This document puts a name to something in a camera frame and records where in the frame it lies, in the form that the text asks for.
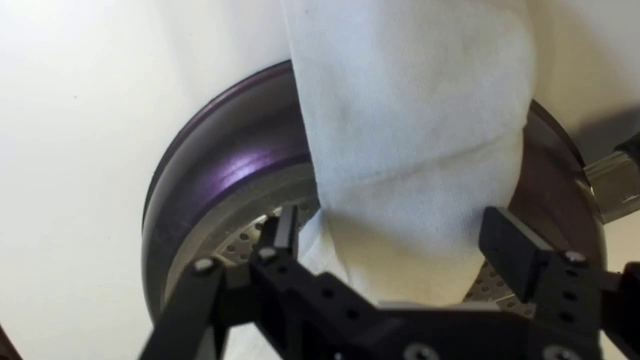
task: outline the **white fabric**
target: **white fabric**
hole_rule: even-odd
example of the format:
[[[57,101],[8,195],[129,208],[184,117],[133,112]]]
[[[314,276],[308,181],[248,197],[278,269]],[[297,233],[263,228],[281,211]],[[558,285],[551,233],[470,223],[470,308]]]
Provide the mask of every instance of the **white fabric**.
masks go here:
[[[524,0],[284,10],[323,202],[300,263],[377,304],[461,303],[483,265],[483,211],[509,204],[520,175],[534,89]]]

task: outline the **white cloth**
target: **white cloth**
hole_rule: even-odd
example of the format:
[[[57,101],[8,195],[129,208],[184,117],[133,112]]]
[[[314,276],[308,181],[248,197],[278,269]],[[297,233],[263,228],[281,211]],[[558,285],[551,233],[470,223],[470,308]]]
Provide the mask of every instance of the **white cloth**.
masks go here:
[[[534,90],[524,0],[284,13],[323,204],[300,263],[377,304],[461,303],[483,265],[483,211],[509,204],[520,176]]]

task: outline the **towel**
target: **towel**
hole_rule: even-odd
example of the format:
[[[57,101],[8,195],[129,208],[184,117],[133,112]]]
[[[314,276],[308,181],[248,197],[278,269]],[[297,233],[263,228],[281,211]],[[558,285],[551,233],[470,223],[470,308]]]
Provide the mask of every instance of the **towel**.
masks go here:
[[[323,207],[300,263],[374,304],[461,303],[485,263],[483,211],[506,207],[520,176],[527,2],[282,5]],[[265,348],[251,335],[230,346]]]

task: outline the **bolt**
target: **bolt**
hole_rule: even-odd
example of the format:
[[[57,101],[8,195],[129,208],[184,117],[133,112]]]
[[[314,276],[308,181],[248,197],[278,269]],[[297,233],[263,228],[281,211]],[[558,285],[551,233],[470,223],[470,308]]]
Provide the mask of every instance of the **bolt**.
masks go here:
[[[441,357],[426,345],[411,345],[405,348],[405,360],[441,360]]]
[[[551,345],[543,352],[544,360],[581,360],[581,357],[564,346]]]
[[[564,252],[564,258],[570,261],[573,265],[586,263],[585,254],[581,254],[581,252]]]
[[[214,265],[216,265],[216,263],[214,263],[212,258],[198,258],[198,261],[195,263],[195,271],[200,272],[200,275],[204,275],[204,272],[212,271]]]
[[[274,258],[276,254],[278,254],[278,252],[276,252],[274,249],[260,249],[260,250],[259,250],[259,258],[260,258],[263,263]]]

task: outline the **white wall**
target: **white wall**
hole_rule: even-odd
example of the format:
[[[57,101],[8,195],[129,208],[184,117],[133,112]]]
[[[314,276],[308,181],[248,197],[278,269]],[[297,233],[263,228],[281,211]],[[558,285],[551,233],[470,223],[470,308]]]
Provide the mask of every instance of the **white wall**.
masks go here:
[[[530,5],[539,101],[595,158],[640,124],[640,5]],[[0,0],[0,325],[26,358],[138,357],[151,175],[208,99],[282,58],[278,0]],[[613,269],[638,233],[609,226]]]

